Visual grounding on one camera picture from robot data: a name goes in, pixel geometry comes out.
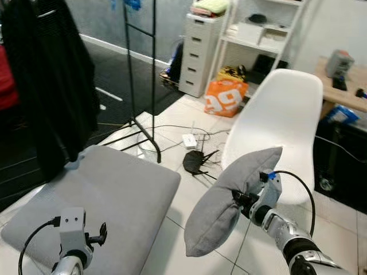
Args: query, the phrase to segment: gray pillow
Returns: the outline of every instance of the gray pillow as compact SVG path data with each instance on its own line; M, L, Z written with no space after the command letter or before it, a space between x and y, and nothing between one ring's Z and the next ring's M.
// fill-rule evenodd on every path
M251 152L233 162L196 204L185 227L186 255L200 257L221 246L236 226L240 210L232 190L261 191L259 172L274 169L282 147Z

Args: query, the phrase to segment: white baseboard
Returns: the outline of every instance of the white baseboard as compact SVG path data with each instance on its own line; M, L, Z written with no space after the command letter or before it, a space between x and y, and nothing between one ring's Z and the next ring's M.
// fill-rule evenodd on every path
M103 40L99 40L99 39L94 38L94 37L86 36L85 34L80 34L80 37L81 37L82 40L84 40L86 42L101 46L105 49L113 50L116 53L127 54L127 49L125 49L123 47L116 46L114 44L105 42ZM145 56L144 54L133 52L132 50L130 51L130 55L132 57L135 57L135 58L139 59L139 60L147 62L149 64L153 63L153 58L151 58L150 56ZM165 69L169 66L169 64L167 62L157 60L157 59L155 60L155 64L156 64L157 67L162 68L162 69Z

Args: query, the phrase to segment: red garment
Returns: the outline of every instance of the red garment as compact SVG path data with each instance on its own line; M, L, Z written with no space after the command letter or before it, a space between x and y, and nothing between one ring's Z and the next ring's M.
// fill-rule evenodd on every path
M0 45L0 111L19 104L18 92L6 58L5 48Z

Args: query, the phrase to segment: white power adapter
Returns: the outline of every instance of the white power adapter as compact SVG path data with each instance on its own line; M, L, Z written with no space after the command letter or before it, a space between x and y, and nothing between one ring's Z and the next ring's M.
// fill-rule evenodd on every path
M182 135L182 141L186 149L195 149L197 146L195 136L192 133Z

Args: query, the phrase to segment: white tile floor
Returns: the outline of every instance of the white tile floor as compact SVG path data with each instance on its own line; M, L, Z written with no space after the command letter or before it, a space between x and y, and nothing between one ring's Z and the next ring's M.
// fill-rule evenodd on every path
M174 124L202 128L208 132L230 129L234 119L207 115L203 112L203 99L184 96L167 110L156 117L156 125ZM143 113L138 120L144 127L150 127L149 114ZM131 133L133 129L124 129L114 133L104 141L122 137ZM183 133L190 133L190 129L161 127L156 130L156 141L161 150L174 146L181 141ZM195 129L194 133L203 133ZM209 153L222 149L227 139L227 133L222 132L211 136L204 144L204 152ZM121 142L112 144L114 149L121 149L143 136L132 136ZM155 161L156 153L149 143L129 149L127 152L150 161ZM188 174L182 160L188 152L183 145L175 146L162 153L161 165L181 174L181 184L168 211L167 217L156 238L155 244L146 262L143 275L284 275L289 274L282 254L275 247L274 241L264 234L258 227L249 225L241 217L238 225L226 243L215 252L201 258L187 258L185 256L184 228L186 221L201 196L214 183L213 179ZM220 161L221 152L212 157L213 162ZM221 173L219 164L209 164L205 167L211 175L217 177ZM0 226L4 225L17 210L25 204L35 193L27 195L25 199L16 203L3 213L0 213ZM358 273L367 266L367 216L333 201L321 194L315 193L317 206L317 220L315 240L323 251L333 257L343 268L351 274ZM310 226L310 205L278 206L279 211L295 219L303 228ZM0 239L0 274L17 274L18 252ZM26 259L24 274L47 274L47 269Z

